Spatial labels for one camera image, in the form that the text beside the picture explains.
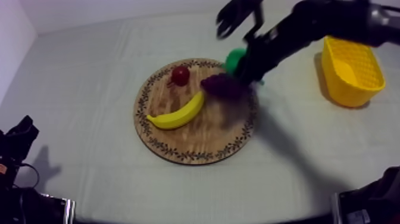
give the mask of table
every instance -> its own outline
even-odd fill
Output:
[[[290,10],[268,11],[265,30]],[[327,197],[379,178],[400,156],[398,46],[375,49],[387,87],[370,105],[333,105],[318,82],[318,41],[265,75],[260,122],[222,162],[186,167],[155,156],[133,125],[133,103],[160,67],[223,61],[252,27],[215,38],[216,11],[125,19],[40,36],[0,107],[8,130],[29,114],[40,134],[27,162],[37,190],[77,201],[80,217],[116,223],[271,223],[320,214]],[[21,170],[17,183],[35,178]]]

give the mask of purple grapes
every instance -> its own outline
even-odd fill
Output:
[[[214,74],[200,84],[208,94],[226,100],[237,100],[246,90],[238,80],[225,73]]]

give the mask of yellow plastic basket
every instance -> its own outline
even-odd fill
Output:
[[[362,106],[385,88],[385,78],[369,46],[325,37],[322,67],[329,95],[340,105]]]

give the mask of black robotic arm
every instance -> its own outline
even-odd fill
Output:
[[[326,35],[370,46],[400,45],[400,17],[389,14],[400,8],[369,0],[303,0],[269,32],[256,36],[263,24],[261,3],[232,0],[217,17],[217,37],[224,39],[254,13],[255,26],[244,37],[248,49],[235,71],[244,85],[261,80],[279,62]]]

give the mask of yellow banana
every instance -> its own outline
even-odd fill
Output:
[[[147,119],[160,129],[175,129],[187,124],[199,112],[204,104],[204,94],[199,91],[185,106],[170,114],[156,117],[147,115]]]

